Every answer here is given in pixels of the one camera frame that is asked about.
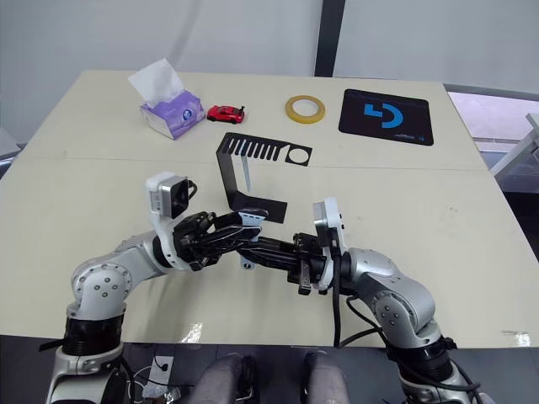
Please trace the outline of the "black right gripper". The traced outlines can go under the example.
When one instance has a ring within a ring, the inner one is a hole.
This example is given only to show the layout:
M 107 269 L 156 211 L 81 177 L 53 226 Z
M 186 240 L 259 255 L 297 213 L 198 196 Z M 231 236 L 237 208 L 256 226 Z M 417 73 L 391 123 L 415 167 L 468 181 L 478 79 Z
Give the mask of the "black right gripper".
M 309 295 L 312 289 L 316 289 L 320 295 L 328 293 L 319 285 L 327 257 L 314 235 L 297 233 L 293 243 L 260 237 L 254 243 L 254 248 L 242 248 L 237 252 L 243 269 L 254 270 L 260 265 L 286 271 L 287 281 L 298 285 L 299 295 Z

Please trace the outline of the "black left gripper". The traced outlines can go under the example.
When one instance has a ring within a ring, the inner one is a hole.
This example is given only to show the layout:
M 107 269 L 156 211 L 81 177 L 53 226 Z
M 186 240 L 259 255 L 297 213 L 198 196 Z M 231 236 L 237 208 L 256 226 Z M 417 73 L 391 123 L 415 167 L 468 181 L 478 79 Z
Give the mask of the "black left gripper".
M 217 216 L 202 211 L 185 217 L 173 229 L 173 244 L 177 256 L 192 271 L 215 265 L 221 255 L 238 250 L 261 232 L 263 215 L 232 212 Z

